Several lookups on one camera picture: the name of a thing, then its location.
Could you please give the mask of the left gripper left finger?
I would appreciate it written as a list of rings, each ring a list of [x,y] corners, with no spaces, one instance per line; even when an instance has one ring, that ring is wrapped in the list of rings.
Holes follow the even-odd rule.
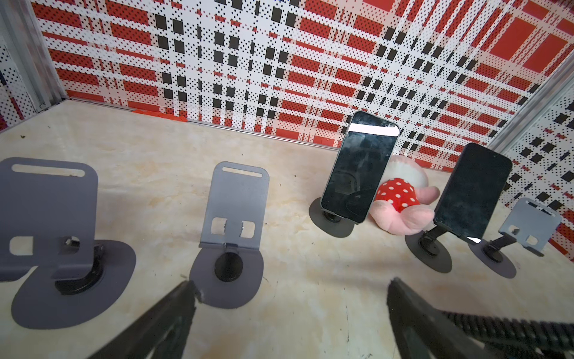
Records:
[[[183,281],[92,358],[181,358],[202,294]]]

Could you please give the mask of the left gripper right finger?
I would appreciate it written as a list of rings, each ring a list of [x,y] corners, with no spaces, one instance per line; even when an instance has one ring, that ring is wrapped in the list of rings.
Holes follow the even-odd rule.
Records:
[[[393,278],[387,307],[395,341],[403,358],[506,358],[498,347],[483,347],[496,337],[494,320],[484,316],[440,311],[400,278]]]

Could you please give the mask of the black phone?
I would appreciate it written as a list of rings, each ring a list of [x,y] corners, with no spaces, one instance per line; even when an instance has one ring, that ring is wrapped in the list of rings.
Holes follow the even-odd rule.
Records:
[[[321,209],[355,224],[364,222],[400,134],[393,122],[355,112],[321,196]]]
[[[502,154],[466,145],[436,205],[434,223],[471,245],[481,242],[512,167]]]

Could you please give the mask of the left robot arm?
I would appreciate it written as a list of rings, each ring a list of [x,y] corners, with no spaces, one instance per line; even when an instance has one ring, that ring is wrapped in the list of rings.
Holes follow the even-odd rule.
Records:
[[[180,358],[203,293],[183,281],[93,358]],[[573,324],[441,311],[399,278],[387,293],[402,358],[565,358]]]

